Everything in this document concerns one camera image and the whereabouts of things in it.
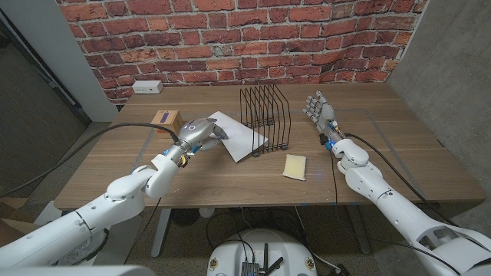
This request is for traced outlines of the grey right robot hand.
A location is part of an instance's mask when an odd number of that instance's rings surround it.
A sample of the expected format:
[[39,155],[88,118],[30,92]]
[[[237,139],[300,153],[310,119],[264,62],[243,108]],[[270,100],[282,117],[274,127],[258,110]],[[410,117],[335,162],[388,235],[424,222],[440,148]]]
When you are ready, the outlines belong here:
[[333,107],[321,91],[317,90],[314,97],[308,96],[306,103],[302,112],[315,124],[320,133],[321,145],[329,143],[330,146],[333,146],[345,138],[338,127]]

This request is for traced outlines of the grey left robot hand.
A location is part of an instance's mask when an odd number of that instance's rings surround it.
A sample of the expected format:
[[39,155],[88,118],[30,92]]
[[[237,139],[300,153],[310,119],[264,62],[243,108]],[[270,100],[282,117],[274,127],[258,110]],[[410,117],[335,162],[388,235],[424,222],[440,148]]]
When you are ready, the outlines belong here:
[[225,130],[216,124],[217,119],[201,118],[188,122],[178,135],[178,141],[166,151],[165,156],[175,163],[185,153],[209,150],[221,140],[229,137]]

